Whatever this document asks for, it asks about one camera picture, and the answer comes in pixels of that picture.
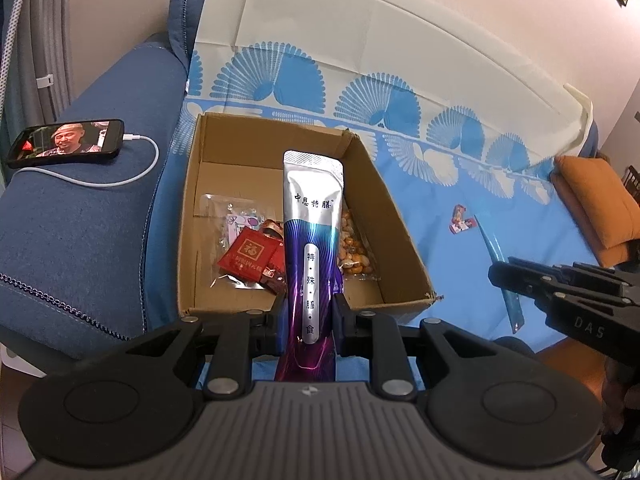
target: open cardboard box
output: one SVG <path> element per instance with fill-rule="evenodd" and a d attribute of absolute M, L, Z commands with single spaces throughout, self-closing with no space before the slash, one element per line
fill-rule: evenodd
<path fill-rule="evenodd" d="M 344 280 L 352 308 L 418 314 L 436 299 L 420 256 L 382 178 L 360 139 L 348 130 L 284 123 L 227 114 L 198 118 L 189 159 L 178 248 L 180 313 L 235 313 L 269 310 L 268 290 L 233 288 L 227 280 L 208 286 L 210 266 L 202 246 L 210 224 L 199 216 L 203 194 L 255 200 L 282 220 L 282 158 L 287 150 L 338 158 L 344 167 L 344 195 L 354 222 L 369 242 L 379 281 Z"/>

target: blue plastic strip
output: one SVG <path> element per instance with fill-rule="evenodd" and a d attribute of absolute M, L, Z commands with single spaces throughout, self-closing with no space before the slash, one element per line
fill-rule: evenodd
<path fill-rule="evenodd" d="M 506 262 L 507 259 L 502 254 L 500 244 L 495 237 L 495 232 L 491 229 L 491 217 L 488 214 L 476 214 L 476 221 L 478 227 L 484 238 L 484 243 L 489 251 L 492 262 Z M 522 313 L 522 307 L 520 306 L 520 298 L 515 292 L 510 290 L 502 291 L 502 297 L 504 298 L 504 304 L 507 307 L 507 315 L 509 316 L 509 322 L 511 323 L 511 331 L 516 333 L 524 325 L 524 314 Z"/>

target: sofa cushion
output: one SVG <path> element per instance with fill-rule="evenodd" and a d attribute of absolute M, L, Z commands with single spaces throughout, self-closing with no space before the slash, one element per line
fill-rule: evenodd
<path fill-rule="evenodd" d="M 640 238 L 640 206 L 606 161 L 560 156 L 556 158 L 556 168 L 605 248 Z"/>
<path fill-rule="evenodd" d="M 614 265 L 628 261 L 630 259 L 631 243 L 624 242 L 614 245 L 609 249 L 605 248 L 591 225 L 587 213 L 585 213 L 584 208 L 580 205 L 580 202 L 567 181 L 561 174 L 552 173 L 551 182 L 554 184 L 560 200 L 562 200 L 574 218 L 576 225 L 580 228 L 582 236 L 587 240 L 591 251 L 593 251 L 593 254 L 595 254 L 598 259 L 598 263 L 603 267 L 613 267 Z"/>

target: phone screen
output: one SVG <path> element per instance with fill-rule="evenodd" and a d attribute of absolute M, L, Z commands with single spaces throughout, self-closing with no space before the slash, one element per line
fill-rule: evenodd
<path fill-rule="evenodd" d="M 119 149 L 123 133 L 124 124 L 120 120 L 32 126 L 25 129 L 14 143 L 10 159 L 23 165 L 44 162 L 42 159 L 45 157 L 106 154 Z"/>

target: white wall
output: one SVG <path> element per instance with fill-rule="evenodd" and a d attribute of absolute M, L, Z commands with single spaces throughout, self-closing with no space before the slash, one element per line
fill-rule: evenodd
<path fill-rule="evenodd" d="M 629 166 L 640 170 L 640 123 L 634 117 L 636 112 L 640 112 L 640 82 L 602 147 L 602 151 L 609 155 L 613 169 L 620 176 L 623 176 Z"/>
<path fill-rule="evenodd" d="M 590 96 L 602 145 L 640 78 L 640 0 L 437 1 Z"/>
<path fill-rule="evenodd" d="M 168 6 L 169 0 L 69 0 L 75 96 L 137 43 L 166 30 Z"/>

